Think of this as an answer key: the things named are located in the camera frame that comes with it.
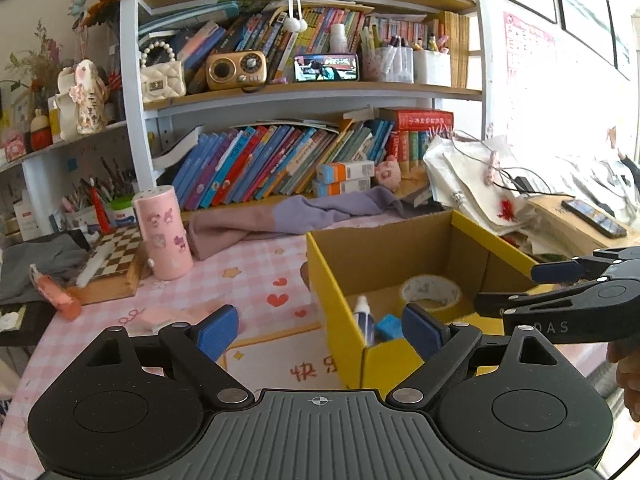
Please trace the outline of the person's right hand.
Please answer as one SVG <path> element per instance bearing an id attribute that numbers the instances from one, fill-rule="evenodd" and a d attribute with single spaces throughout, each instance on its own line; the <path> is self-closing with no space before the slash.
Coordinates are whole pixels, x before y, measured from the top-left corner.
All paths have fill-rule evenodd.
<path id="1" fill-rule="evenodd" d="M 606 354 L 616 365 L 616 382 L 624 390 L 624 404 L 634 422 L 640 418 L 640 354 L 638 342 L 612 341 Z"/>

